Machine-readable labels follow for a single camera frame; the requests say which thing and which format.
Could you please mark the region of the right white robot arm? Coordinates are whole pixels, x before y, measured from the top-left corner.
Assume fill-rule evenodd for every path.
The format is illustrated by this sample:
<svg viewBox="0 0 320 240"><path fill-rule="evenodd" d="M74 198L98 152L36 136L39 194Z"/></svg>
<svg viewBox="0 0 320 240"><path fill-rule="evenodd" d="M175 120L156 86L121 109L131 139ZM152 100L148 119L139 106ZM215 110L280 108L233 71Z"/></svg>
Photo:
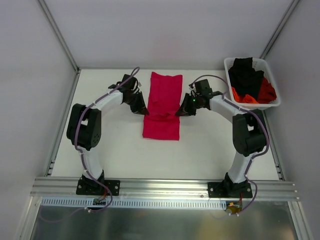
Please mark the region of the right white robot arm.
<svg viewBox="0 0 320 240"><path fill-rule="evenodd" d="M209 198L252 198L249 170L254 159L266 154L270 147L262 111L232 103L224 93L213 91L207 79L194 81L189 86L191 92L185 94L175 113L177 117L194 116L198 109L208 109L232 124L233 163L221 182L208 182Z"/></svg>

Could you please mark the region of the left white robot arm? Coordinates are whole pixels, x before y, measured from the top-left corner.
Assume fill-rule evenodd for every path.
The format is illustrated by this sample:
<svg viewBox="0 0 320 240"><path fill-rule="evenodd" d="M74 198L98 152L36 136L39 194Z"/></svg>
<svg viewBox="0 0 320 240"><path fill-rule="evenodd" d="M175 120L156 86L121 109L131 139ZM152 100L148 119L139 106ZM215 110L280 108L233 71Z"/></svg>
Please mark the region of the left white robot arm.
<svg viewBox="0 0 320 240"><path fill-rule="evenodd" d="M96 147L102 137L102 118L115 107L127 104L133 114L149 115L140 83L132 74L108 87L94 102L72 106L66 137L79 153L83 173L78 180L76 194L88 196L118 196L120 181L106 180Z"/></svg>

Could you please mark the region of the pink t shirt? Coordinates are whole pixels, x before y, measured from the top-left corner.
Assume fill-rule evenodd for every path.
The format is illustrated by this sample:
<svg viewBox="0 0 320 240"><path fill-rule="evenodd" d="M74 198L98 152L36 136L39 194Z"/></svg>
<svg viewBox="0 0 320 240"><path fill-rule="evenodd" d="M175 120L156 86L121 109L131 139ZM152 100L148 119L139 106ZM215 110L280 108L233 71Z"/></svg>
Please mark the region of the pink t shirt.
<svg viewBox="0 0 320 240"><path fill-rule="evenodd" d="M143 119L142 137L145 139L178 141L180 139L180 108L183 88L181 74L170 76L151 73L148 96L148 115Z"/></svg>

